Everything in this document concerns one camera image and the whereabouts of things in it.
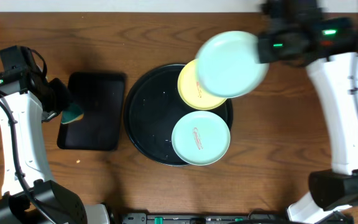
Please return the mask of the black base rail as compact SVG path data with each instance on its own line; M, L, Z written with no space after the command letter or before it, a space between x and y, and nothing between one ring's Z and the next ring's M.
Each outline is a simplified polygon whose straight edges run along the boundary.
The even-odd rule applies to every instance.
M190 215L128 213L122 215L122 224L227 224L227 223L289 223L286 218L272 214L250 215Z

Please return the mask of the green yellow sponge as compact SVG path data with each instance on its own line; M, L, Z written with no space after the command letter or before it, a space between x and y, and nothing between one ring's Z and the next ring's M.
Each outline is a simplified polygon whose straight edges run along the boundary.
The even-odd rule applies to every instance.
M71 103L66 109L62 111L62 119L60 123L72 123L74 121L81 120L83 116L83 110L76 103Z

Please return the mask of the light green plate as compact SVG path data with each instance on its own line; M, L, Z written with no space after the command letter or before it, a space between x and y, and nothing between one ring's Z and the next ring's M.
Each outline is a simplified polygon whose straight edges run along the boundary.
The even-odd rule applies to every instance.
M220 160L230 142L226 122L209 111L194 111L183 116L172 131L173 150L180 159L195 166Z
M207 40L196 54L201 86L221 98L236 98L257 88L269 70L259 60L257 37L244 31L227 31Z

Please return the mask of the round black tray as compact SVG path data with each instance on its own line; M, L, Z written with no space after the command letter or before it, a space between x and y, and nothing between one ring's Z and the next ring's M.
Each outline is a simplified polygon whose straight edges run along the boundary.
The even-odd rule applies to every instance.
M177 81L183 67L170 64L147 72L131 88L124 108L124 126L134 146L149 159L170 166L191 165L173 150L172 131L183 116L202 111L188 106L178 93ZM231 100L206 111L220 116L230 130Z

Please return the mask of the light green plate front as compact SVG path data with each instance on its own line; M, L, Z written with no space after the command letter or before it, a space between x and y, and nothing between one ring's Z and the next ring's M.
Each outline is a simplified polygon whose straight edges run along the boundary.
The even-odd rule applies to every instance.
M195 166L220 160L230 142L226 122L209 111L194 111L183 116L172 131L173 150L180 159Z

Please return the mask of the yellow plate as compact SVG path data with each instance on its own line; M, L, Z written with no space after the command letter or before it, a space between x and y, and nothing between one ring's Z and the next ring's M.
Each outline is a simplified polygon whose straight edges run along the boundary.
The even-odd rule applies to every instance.
M221 106L227 99L208 93L196 76L197 59L187 63L181 70L177 89L181 99L196 110L212 110Z

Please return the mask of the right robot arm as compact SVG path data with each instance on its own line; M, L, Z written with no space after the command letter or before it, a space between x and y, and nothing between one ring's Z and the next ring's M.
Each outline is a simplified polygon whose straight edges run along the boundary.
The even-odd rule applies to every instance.
M309 191L287 208L288 219L321 223L358 206L358 29L348 17L273 17L257 47L261 62L301 60L330 138L331 168L309 175Z

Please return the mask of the rectangular black tray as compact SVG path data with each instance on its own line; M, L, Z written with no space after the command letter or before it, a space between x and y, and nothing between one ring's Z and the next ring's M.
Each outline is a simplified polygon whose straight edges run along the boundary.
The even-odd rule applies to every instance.
M121 72L75 72L68 89L84 112L81 120L61 124L61 149L114 151L120 137L126 75Z

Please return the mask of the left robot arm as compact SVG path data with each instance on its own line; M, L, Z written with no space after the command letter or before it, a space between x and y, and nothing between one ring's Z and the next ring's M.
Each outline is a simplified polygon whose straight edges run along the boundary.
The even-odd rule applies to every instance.
M35 95L47 89L38 77L0 74L0 223L110 223L105 205L84 205L53 178L42 133L43 107Z

